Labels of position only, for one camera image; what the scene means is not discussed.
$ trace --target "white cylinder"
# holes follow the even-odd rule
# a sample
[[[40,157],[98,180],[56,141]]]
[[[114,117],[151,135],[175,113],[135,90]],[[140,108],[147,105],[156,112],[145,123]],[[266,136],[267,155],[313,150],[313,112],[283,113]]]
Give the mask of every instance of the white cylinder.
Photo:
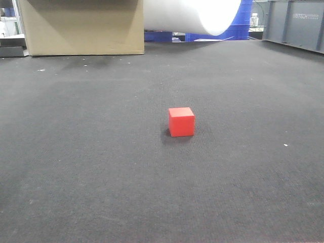
[[[222,34],[232,23],[241,0],[144,0],[147,30]]]

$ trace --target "blue crate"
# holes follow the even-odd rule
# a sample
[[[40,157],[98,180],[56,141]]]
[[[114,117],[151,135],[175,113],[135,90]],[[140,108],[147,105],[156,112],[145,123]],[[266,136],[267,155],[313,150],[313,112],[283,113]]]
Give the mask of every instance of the blue crate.
[[[15,17],[15,9],[14,8],[5,8],[6,17]]]
[[[186,42],[193,42],[196,39],[228,39],[233,40],[243,40],[249,37],[249,24],[234,24],[231,25],[224,33],[221,35],[208,35],[208,34],[186,34]]]
[[[248,39],[250,29],[250,17],[253,0],[241,0],[241,5],[238,8],[236,17],[229,28],[221,35],[207,35],[207,34],[186,34],[186,42],[193,42],[196,39],[227,39],[243,40]]]
[[[172,42],[172,32],[144,32],[145,42]]]

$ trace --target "white bottle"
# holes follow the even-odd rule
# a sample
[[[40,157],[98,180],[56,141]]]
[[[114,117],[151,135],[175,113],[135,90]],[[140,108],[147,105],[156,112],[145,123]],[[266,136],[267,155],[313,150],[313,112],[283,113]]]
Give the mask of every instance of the white bottle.
[[[253,13],[250,18],[250,27],[257,27],[259,25],[259,17],[257,13]]]

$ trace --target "floor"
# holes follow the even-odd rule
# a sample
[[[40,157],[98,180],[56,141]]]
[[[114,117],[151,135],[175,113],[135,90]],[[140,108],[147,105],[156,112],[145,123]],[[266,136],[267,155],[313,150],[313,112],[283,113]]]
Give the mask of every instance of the floor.
[[[0,242],[324,242],[323,55],[149,43],[0,76]]]

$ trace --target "red cube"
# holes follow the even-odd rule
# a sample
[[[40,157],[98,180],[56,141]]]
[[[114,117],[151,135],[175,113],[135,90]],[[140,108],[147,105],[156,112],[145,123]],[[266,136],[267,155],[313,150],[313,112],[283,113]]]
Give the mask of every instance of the red cube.
[[[169,109],[169,130],[171,137],[194,135],[195,116],[189,107]]]

